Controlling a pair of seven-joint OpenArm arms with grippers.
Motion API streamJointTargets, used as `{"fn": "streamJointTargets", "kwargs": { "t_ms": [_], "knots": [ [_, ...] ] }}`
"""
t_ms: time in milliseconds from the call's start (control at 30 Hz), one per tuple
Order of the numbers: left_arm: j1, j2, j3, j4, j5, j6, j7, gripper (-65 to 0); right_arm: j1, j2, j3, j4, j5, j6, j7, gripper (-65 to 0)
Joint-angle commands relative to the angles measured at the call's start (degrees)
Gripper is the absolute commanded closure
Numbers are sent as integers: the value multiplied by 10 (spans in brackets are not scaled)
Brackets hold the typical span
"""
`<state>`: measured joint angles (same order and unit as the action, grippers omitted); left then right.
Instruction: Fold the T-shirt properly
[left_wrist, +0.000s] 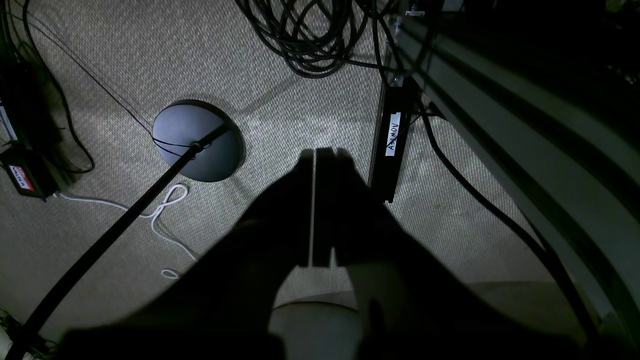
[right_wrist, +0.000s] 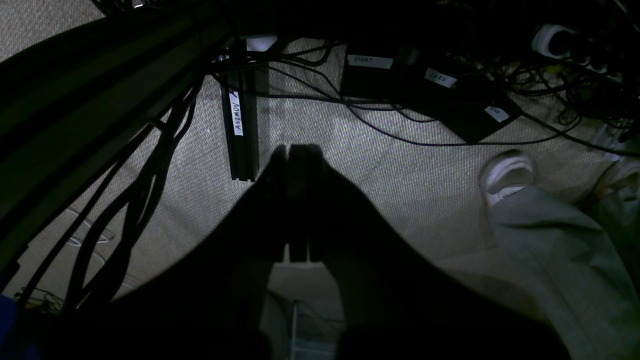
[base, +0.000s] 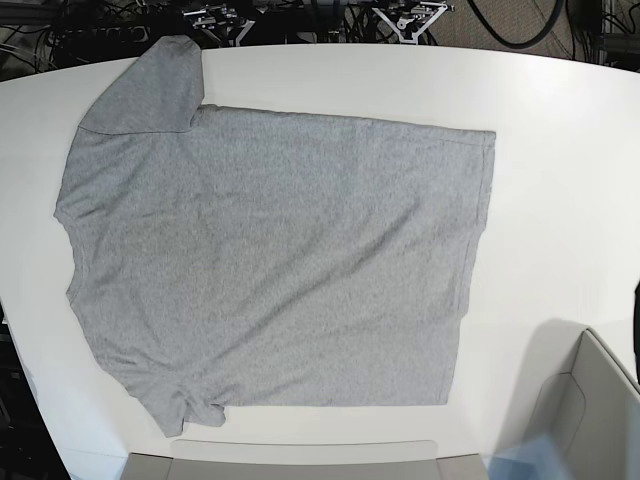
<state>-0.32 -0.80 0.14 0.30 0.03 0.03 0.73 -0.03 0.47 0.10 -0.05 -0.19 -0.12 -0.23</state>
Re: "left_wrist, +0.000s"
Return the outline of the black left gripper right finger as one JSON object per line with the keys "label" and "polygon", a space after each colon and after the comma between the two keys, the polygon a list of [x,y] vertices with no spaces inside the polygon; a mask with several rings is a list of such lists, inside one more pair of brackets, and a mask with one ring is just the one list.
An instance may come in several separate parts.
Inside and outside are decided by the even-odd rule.
{"label": "black left gripper right finger", "polygon": [[414,239],[347,150],[317,150],[315,250],[334,250],[361,310],[359,360],[583,360],[567,336],[488,305]]}

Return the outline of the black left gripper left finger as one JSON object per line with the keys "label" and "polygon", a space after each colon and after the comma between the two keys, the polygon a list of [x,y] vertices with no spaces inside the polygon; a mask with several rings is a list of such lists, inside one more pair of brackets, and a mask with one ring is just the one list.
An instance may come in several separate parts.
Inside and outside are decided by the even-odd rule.
{"label": "black left gripper left finger", "polygon": [[111,325],[65,336],[67,360],[284,358],[268,326],[290,272],[308,260],[311,149],[254,199],[231,230],[179,280]]}

